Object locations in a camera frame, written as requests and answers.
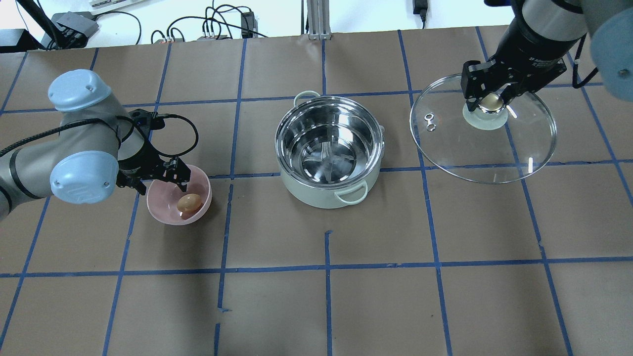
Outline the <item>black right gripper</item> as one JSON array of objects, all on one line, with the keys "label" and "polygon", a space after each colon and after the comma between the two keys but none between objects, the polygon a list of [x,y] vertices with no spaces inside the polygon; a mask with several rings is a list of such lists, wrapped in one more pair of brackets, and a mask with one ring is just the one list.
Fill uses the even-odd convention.
[{"label": "black right gripper", "polygon": [[500,88],[504,106],[525,92],[541,90],[567,70],[562,61],[566,52],[566,41],[541,36],[523,19],[512,20],[488,61],[463,64],[461,90],[466,109],[475,111],[484,97]]}]

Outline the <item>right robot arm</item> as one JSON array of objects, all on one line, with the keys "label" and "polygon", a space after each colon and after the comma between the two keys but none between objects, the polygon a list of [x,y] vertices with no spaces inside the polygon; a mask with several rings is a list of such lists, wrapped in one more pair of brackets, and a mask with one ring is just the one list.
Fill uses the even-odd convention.
[{"label": "right robot arm", "polygon": [[608,92],[632,99],[632,2],[630,0],[512,0],[514,18],[497,51],[482,63],[465,62],[461,90],[474,111],[491,93],[497,110],[535,93],[567,70],[563,57],[590,37],[593,63]]}]

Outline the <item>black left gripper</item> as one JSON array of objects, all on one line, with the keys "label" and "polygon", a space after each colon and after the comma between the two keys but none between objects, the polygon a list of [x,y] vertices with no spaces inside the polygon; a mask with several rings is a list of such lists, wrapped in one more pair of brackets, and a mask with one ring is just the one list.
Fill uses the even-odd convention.
[{"label": "black left gripper", "polygon": [[172,183],[186,192],[190,178],[191,170],[179,156],[165,161],[147,140],[136,154],[118,161],[117,187],[135,189],[141,196],[147,192],[145,180]]}]

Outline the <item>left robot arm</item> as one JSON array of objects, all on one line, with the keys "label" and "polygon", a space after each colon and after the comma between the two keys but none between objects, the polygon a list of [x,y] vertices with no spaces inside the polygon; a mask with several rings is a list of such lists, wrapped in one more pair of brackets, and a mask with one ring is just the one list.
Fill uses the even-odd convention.
[{"label": "left robot arm", "polygon": [[167,114],[127,111],[96,72],[83,68],[59,75],[47,94],[63,116],[60,126],[1,151],[2,219],[50,196],[81,205],[102,202],[118,187],[144,195],[145,180],[187,189],[191,171],[181,153],[160,152],[148,137],[165,128]]}]

